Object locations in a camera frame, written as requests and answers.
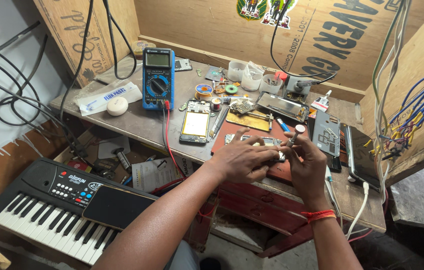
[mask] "work table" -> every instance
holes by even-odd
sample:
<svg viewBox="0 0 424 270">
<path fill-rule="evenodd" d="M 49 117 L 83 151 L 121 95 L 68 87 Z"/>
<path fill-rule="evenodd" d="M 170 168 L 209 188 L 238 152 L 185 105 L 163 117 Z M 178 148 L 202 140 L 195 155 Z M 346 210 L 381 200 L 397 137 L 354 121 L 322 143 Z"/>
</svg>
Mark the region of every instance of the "work table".
<svg viewBox="0 0 424 270">
<path fill-rule="evenodd" d="M 179 143 L 179 135 L 185 112 L 179 111 L 178 108 L 181 107 L 190 98 L 193 98 L 196 85 L 203 83 L 209 85 L 211 84 L 211 81 L 205 79 L 205 74 L 209 70 L 209 65 L 196 61 L 191 62 L 193 70 L 180 71 L 175 73 L 175 108 L 170 113 L 169 143 L 174 155 L 185 157 L 201 164 L 211 158 L 210 150 L 212 149 L 215 140 L 222 138 L 215 137 L 212 141 L 205 144 L 204 146 Z M 126 57 L 120 61 L 119 66 L 128 66 L 126 63 L 130 63 L 129 57 Z M 202 77 L 197 75 L 197 69 L 202 70 Z M 106 71 L 106 73 L 101 74 L 98 77 L 108 76 L 110 78 L 110 74 L 113 74 L 113 68 L 109 69 Z M 136 84 L 139 89 L 142 89 L 142 70 L 136 71 L 129 78 L 129 80 Z M 104 87 L 103 84 L 92 81 L 83 89 L 72 89 L 65 101 L 64 111 L 96 125 L 105 127 L 120 134 L 124 134 L 125 136 L 136 139 L 150 146 L 159 148 L 161 150 L 165 149 L 162 140 L 162 112 L 144 110 L 141 101 L 130 103 L 125 114 L 121 116 L 111 116 L 106 111 L 104 111 L 82 117 L 78 106 L 74 103 L 74 100 L 76 100 L 78 97 L 93 93 L 102 87 Z M 238 94 L 248 94 L 251 98 L 257 98 L 259 91 L 247 92 L 239 87 Z M 307 104 L 310 105 L 319 96 L 319 94 L 310 92 L 307 98 Z M 56 109 L 60 108 L 62 98 L 62 95 L 59 96 L 58 98 L 54 99 L 50 105 Z M 327 111 L 328 114 L 340 118 L 342 123 L 355 126 L 361 130 L 361 116 L 358 104 L 339 100 L 336 98 L 329 98 L 329 100 L 330 107 Z M 216 117 L 211 118 L 209 128 L 212 127 L 213 123 L 215 122 L 215 118 Z M 332 179 L 335 181 L 334 188 L 344 219 L 352 221 L 359 211 L 360 206 L 362 205 L 364 193 L 361 187 L 350 184 L 348 182 L 348 175 L 348 169 L 343 167 L 340 174 L 332 173 Z M 252 185 L 267 190 L 270 193 L 302 203 L 302 200 L 300 199 L 297 191 L 291 186 L 291 184 L 284 184 L 283 182 L 265 178 L 262 181 L 253 183 Z M 358 224 L 373 228 L 374 230 L 381 233 L 385 232 L 385 219 L 380 201 L 380 195 L 377 192 L 370 191 L 367 205 L 358 221 Z"/>
</svg>

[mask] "hand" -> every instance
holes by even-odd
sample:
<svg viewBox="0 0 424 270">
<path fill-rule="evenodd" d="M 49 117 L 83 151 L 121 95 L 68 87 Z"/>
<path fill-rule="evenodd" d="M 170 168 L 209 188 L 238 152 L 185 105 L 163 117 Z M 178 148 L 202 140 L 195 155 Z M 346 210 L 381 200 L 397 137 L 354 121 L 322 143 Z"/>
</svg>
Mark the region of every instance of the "hand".
<svg viewBox="0 0 424 270">
<path fill-rule="evenodd" d="M 222 181 L 252 183 L 262 180 L 269 170 L 269 167 L 262 163 L 280 157 L 279 147 L 265 146 L 263 138 L 258 135 L 240 141 L 242 135 L 248 131 L 248 127 L 239 129 L 229 144 L 217 150 L 213 157 L 204 163 L 204 166 L 212 166 Z"/>
<path fill-rule="evenodd" d="M 295 133 L 284 134 L 292 138 Z M 304 201 L 305 207 L 310 212 L 330 209 L 324 193 L 327 157 L 306 136 L 299 135 L 292 148 L 286 146 L 287 142 L 288 140 L 282 142 L 279 150 L 289 160 L 292 184 Z"/>
</svg>

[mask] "solder wire spool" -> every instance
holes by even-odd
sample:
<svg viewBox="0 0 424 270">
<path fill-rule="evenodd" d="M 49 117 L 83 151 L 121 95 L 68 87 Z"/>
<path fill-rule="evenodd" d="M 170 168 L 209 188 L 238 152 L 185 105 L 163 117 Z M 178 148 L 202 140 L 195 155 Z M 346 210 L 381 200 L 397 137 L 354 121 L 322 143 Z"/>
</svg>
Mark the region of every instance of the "solder wire spool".
<svg viewBox="0 0 424 270">
<path fill-rule="evenodd" d="M 212 111 L 214 112 L 218 112 L 220 111 L 220 104 L 222 104 L 222 101 L 220 100 L 220 98 L 214 98 L 211 100 L 212 102 Z"/>
<path fill-rule="evenodd" d="M 195 93 L 195 99 L 200 100 L 201 97 L 212 96 L 212 87 L 208 84 L 199 84 L 195 87 L 197 93 Z"/>
<path fill-rule="evenodd" d="M 237 88 L 235 85 L 230 84 L 230 85 L 226 85 L 225 86 L 225 91 L 227 92 L 227 94 L 229 95 L 233 95 L 235 93 L 237 93 L 237 91 L 239 90 L 239 88 Z"/>
</svg>

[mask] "phone on charging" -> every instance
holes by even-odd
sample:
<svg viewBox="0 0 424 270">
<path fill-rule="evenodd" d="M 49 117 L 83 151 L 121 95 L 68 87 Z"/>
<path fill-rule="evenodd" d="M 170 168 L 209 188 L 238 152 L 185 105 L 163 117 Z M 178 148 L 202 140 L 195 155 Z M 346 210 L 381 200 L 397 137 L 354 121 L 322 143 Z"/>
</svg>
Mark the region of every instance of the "phone on charging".
<svg viewBox="0 0 424 270">
<path fill-rule="evenodd" d="M 85 207 L 82 217 L 118 230 L 124 230 L 157 199 L 102 185 Z"/>
<path fill-rule="evenodd" d="M 363 185 L 362 182 L 367 182 L 370 188 L 379 191 L 380 180 L 375 171 L 375 157 L 370 153 L 374 146 L 370 143 L 364 147 L 370 137 L 353 126 L 347 127 L 345 136 L 349 157 L 349 181 L 359 186 Z"/>
</svg>

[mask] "multimeter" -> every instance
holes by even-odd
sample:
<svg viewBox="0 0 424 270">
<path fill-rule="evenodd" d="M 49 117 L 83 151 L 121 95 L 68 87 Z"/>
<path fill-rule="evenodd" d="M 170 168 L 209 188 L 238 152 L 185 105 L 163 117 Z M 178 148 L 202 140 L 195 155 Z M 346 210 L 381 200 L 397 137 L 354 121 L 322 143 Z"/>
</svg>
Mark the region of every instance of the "multimeter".
<svg viewBox="0 0 424 270">
<path fill-rule="evenodd" d="M 143 54 L 142 106 L 161 111 L 159 101 L 169 101 L 172 110 L 175 53 L 168 48 L 146 48 Z"/>
</svg>

